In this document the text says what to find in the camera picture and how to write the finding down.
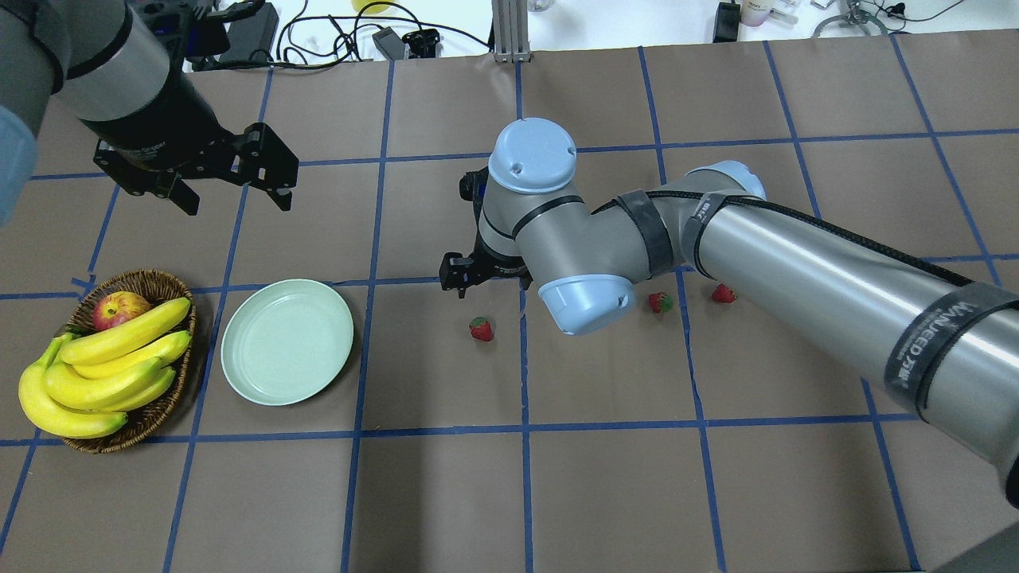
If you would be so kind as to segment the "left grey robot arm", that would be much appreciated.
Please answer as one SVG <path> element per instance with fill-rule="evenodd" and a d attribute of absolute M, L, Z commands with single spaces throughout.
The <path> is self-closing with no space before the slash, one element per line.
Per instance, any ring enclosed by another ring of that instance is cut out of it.
<path fill-rule="evenodd" d="M 97 135 L 92 160 L 125 193 L 152 193 L 193 216 L 200 199 L 187 180 L 221 179 L 261 189 L 290 211 L 294 152 L 265 123 L 226 131 L 182 69 L 187 58 L 227 51 L 225 23 L 263 5 L 4 1 L 2 222 L 35 173 L 52 98 Z"/>

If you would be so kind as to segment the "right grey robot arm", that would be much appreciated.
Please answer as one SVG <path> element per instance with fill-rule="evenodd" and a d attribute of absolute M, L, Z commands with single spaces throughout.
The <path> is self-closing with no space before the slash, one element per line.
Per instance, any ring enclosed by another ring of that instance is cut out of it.
<path fill-rule="evenodd" d="M 687 264 L 880 382 L 991 464 L 1017 503 L 1015 291 L 772 203 L 739 161 L 593 210 L 574 183 L 578 155 L 548 119 L 500 131 L 487 166 L 462 179 L 477 235 L 469 255 L 444 255 L 441 287 L 530 279 L 558 329 L 583 335 L 626 315 L 638 283 Z"/>

